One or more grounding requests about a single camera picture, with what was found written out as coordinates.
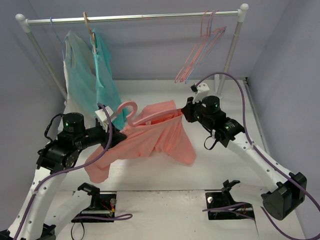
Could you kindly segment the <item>thick pink plastic hanger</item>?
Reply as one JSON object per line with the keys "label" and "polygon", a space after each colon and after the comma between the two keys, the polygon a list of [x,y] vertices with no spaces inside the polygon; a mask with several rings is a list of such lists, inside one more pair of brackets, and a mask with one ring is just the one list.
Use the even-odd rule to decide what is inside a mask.
{"label": "thick pink plastic hanger", "polygon": [[139,125],[146,124],[147,122],[152,122],[154,120],[159,120],[164,117],[169,117],[171,115],[179,115],[181,109],[176,107],[173,100],[149,104],[144,107],[140,114],[137,115],[138,105],[135,101],[129,100],[125,101],[119,105],[116,110],[117,115],[119,115],[124,109],[131,108],[131,111],[125,115],[126,121],[129,126],[137,127]]}

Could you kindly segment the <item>salmon pink t shirt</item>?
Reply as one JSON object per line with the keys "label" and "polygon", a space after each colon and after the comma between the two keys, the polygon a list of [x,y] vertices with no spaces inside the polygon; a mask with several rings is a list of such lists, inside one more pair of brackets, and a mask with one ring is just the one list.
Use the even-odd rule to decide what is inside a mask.
{"label": "salmon pink t shirt", "polygon": [[176,112],[138,126],[125,126],[120,132],[127,138],[84,168],[90,181],[95,184],[104,182],[109,176],[111,164],[116,160],[147,158],[153,153],[164,153],[179,163],[192,165],[196,152],[183,127],[184,115],[173,100],[147,105],[136,118],[139,121],[168,110]]}

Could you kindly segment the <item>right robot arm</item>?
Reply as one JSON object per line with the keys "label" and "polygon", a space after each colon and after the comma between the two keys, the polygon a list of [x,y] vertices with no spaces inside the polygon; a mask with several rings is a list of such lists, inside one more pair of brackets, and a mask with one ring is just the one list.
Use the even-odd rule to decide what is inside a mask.
{"label": "right robot arm", "polygon": [[276,220],[283,220],[305,200],[307,178],[292,173],[248,140],[245,128],[220,109],[216,96],[196,102],[188,97],[181,109],[189,123],[200,123],[216,143],[239,156],[262,180],[263,186],[247,185],[239,180],[226,180],[221,200],[227,206],[245,202],[263,207]]}

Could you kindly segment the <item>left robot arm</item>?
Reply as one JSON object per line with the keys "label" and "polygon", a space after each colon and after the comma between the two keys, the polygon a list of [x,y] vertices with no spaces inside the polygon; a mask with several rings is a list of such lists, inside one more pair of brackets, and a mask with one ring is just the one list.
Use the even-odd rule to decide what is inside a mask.
{"label": "left robot arm", "polygon": [[101,145],[102,151],[116,146],[127,137],[113,124],[105,130],[99,123],[85,128],[80,113],[62,114],[63,130],[38,151],[38,160],[28,195],[11,226],[0,232],[2,240],[54,240],[62,229],[84,209],[94,210],[100,204],[100,189],[83,183],[72,197],[48,213],[54,196],[67,176],[75,169],[80,153]]}

